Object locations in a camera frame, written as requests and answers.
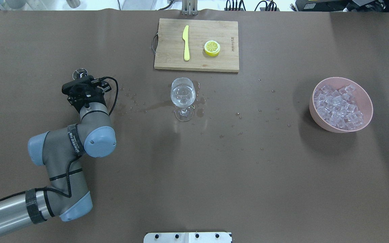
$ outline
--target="blue joint cover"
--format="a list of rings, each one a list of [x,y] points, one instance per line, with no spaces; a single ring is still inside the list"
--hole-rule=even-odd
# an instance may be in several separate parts
[[[86,137],[83,142],[85,152],[91,157],[106,157],[116,147],[115,131],[109,126],[95,129]]]
[[[43,145],[45,144],[46,136],[48,132],[31,137],[28,141],[28,153],[32,162],[37,165],[43,164]]]
[[[67,222],[77,219],[83,215],[89,213],[93,208],[93,202],[91,200],[91,194],[89,191],[81,198],[77,203],[71,206],[67,211],[60,215],[62,221]]]

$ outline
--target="pink bowl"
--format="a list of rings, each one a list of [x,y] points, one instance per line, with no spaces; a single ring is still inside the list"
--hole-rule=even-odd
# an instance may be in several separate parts
[[[321,85],[329,84],[335,89],[341,89],[345,86],[348,86],[350,84],[353,84],[355,86],[355,91],[353,92],[353,95],[355,96],[355,102],[358,105],[358,108],[360,111],[363,113],[363,124],[361,125],[360,128],[355,129],[355,130],[343,130],[343,129],[338,129],[334,126],[331,126],[329,123],[327,123],[320,115],[318,114],[318,111],[316,111],[315,108],[315,103],[313,101],[313,97],[315,95],[315,91],[318,90]],[[373,104],[372,100],[370,99],[369,95],[367,92],[359,86],[357,83],[355,83],[352,80],[346,79],[346,78],[341,78],[341,77],[331,77],[322,80],[318,85],[316,85],[315,89],[313,90],[312,97],[310,98],[310,103],[309,103],[309,108],[310,108],[310,114],[313,117],[313,120],[321,126],[321,128],[327,130],[327,131],[332,131],[332,132],[337,132],[337,133],[346,133],[346,132],[352,132],[352,131],[359,131],[363,128],[365,128],[367,125],[369,125],[370,121],[372,120],[373,117]]]

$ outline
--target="lemon slice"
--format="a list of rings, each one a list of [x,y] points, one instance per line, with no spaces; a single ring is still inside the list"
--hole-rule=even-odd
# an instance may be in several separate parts
[[[209,40],[205,43],[204,50],[208,56],[215,57],[220,52],[220,44],[217,41]]]

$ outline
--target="brown table surface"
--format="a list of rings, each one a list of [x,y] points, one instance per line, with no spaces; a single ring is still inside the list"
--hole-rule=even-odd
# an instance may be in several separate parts
[[[176,231],[228,231],[235,243],[389,242],[389,13],[189,17],[239,22],[238,74],[155,70],[150,46],[161,17],[185,18],[176,10],[0,11],[0,198],[49,185],[26,145],[79,121],[60,92],[75,69],[124,87],[111,115],[117,149],[82,158],[92,211],[0,242],[134,243]],[[336,76],[372,98],[365,129],[334,134],[310,117],[313,88]],[[176,77],[200,83],[203,117],[175,119]]]

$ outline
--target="cutting board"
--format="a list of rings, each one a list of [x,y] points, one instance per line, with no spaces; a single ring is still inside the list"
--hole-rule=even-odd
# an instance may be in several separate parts
[[[184,60],[182,32],[188,25],[190,60]],[[211,20],[160,19],[155,69],[239,72],[238,22]],[[208,56],[204,45],[209,40],[220,44],[216,57]]]

